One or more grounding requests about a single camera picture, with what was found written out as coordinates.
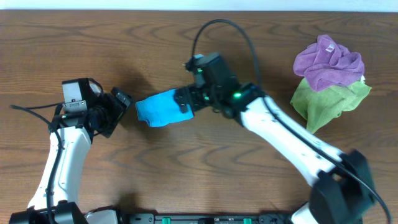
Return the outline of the blue microfiber cloth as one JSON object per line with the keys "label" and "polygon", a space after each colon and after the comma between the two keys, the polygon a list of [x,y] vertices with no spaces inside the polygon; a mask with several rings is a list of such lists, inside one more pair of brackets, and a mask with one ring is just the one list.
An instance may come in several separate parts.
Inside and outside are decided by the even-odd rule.
{"label": "blue microfiber cloth", "polygon": [[145,121],[150,127],[159,128],[192,119],[194,115],[191,109],[186,113],[180,111],[174,100],[175,92],[176,89],[172,89],[138,101],[135,104],[138,120]]}

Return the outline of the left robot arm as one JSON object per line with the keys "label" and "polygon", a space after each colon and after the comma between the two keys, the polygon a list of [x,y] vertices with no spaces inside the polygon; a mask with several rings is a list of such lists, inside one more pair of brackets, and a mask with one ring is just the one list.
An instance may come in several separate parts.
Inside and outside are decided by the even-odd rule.
{"label": "left robot arm", "polygon": [[64,102],[48,122],[50,152],[39,187],[27,210],[10,223],[86,223],[78,208],[80,180],[93,138],[109,138],[133,99],[119,88],[65,87]]}

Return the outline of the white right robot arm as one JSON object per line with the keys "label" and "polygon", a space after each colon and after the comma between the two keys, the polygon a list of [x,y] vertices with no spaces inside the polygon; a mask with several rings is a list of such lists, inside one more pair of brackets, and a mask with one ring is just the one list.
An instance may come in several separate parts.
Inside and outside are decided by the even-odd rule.
{"label": "white right robot arm", "polygon": [[183,113],[212,106],[265,139],[303,175],[310,198],[290,223],[359,223],[377,200],[366,158],[345,154],[309,133],[256,85],[190,85],[174,100]]}

